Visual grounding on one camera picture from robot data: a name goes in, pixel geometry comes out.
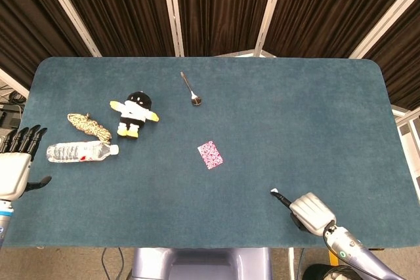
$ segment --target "plush doll's yellow foot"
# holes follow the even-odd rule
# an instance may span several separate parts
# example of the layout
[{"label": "plush doll's yellow foot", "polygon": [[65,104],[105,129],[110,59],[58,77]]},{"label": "plush doll's yellow foot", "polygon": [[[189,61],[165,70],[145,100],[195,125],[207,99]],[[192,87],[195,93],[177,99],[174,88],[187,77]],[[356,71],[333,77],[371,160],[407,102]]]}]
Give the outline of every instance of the plush doll's yellow foot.
[{"label": "plush doll's yellow foot", "polygon": [[133,131],[133,130],[129,130],[129,131],[127,131],[127,137],[130,137],[130,138],[138,138],[138,132],[137,131]]},{"label": "plush doll's yellow foot", "polygon": [[117,134],[118,136],[125,137],[127,135],[127,129],[118,129]]}]

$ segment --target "brown curtain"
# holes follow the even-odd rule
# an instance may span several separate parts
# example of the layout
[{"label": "brown curtain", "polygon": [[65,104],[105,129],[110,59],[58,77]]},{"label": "brown curtain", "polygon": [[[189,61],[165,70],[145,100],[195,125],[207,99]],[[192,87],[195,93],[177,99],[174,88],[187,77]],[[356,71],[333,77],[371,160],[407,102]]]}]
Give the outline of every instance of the brown curtain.
[{"label": "brown curtain", "polygon": [[166,0],[72,0],[103,56],[174,56]]},{"label": "brown curtain", "polygon": [[178,0],[186,56],[254,49],[267,0]]},{"label": "brown curtain", "polygon": [[29,88],[50,56],[90,56],[57,0],[0,0],[0,67]]},{"label": "brown curtain", "polygon": [[278,0],[264,50],[347,58],[395,0]]},{"label": "brown curtain", "polygon": [[416,0],[365,58],[382,69],[392,104],[420,106],[420,0]]}]

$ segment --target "teal felt tablecloth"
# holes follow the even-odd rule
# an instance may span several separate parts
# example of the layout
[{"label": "teal felt tablecloth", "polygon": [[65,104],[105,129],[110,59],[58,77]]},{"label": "teal felt tablecloth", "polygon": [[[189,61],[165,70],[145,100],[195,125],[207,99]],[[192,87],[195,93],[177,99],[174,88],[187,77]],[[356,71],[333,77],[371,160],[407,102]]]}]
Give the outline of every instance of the teal felt tablecloth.
[{"label": "teal felt tablecloth", "polygon": [[[179,72],[203,104],[194,107]],[[118,139],[110,100],[143,90],[159,123]],[[47,146],[95,140],[68,113],[113,132],[118,156],[49,163]],[[22,126],[48,127],[5,245],[308,247],[290,200],[315,193],[369,247],[420,244],[415,196],[379,67],[369,60],[288,58],[49,58],[38,68]],[[224,163],[207,170],[197,147]]]}]

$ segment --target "robot finger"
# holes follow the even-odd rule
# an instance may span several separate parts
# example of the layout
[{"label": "robot finger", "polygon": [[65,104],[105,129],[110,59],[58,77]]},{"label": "robot finger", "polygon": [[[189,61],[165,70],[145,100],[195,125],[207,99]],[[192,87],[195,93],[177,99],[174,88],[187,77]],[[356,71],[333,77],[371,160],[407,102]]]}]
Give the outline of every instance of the robot finger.
[{"label": "robot finger", "polygon": [[23,153],[26,153],[26,149],[28,148],[28,146],[29,146],[29,143],[31,142],[31,140],[32,140],[32,136],[35,134],[35,132],[37,132],[38,131],[38,129],[40,129],[41,128],[41,125],[35,125],[35,126],[33,126],[26,134],[25,134],[25,136],[23,137],[23,139],[22,139],[22,143],[21,143],[21,145],[20,145],[20,147],[19,147],[19,149],[18,149],[18,152],[23,152]]},{"label": "robot finger", "polygon": [[17,152],[18,151],[18,148],[20,146],[20,141],[21,141],[23,135],[26,134],[28,130],[29,130],[29,128],[25,127],[23,129],[20,129],[20,131],[18,131],[16,136],[13,137],[13,141],[10,144],[9,152]]},{"label": "robot finger", "polygon": [[37,153],[39,143],[42,139],[42,136],[47,132],[46,128],[42,128],[41,130],[37,131],[32,138],[32,141],[29,145],[28,150],[26,151],[28,154],[32,156],[31,161],[33,161],[33,158],[35,157],[35,154]]},{"label": "robot finger", "polygon": [[3,142],[0,144],[0,153],[6,153],[9,150],[9,146],[12,142],[12,139],[14,137],[14,135],[18,132],[17,129],[13,129],[12,131],[10,131],[6,138],[3,140]]}]

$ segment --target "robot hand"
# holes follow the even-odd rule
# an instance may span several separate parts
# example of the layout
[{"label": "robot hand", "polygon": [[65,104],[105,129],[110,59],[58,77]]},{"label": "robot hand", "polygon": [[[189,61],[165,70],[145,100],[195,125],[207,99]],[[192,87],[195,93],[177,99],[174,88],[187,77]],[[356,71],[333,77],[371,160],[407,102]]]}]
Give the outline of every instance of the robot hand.
[{"label": "robot hand", "polygon": [[17,200],[25,191],[37,190],[49,183],[45,177],[38,183],[28,183],[30,165],[42,136],[47,129],[40,125],[11,131],[0,144],[0,199]]},{"label": "robot hand", "polygon": [[290,202],[276,188],[270,192],[291,211],[300,230],[324,238],[325,245],[338,259],[355,269],[365,280],[404,280],[372,254],[348,230],[336,225],[335,215],[313,193]]}]

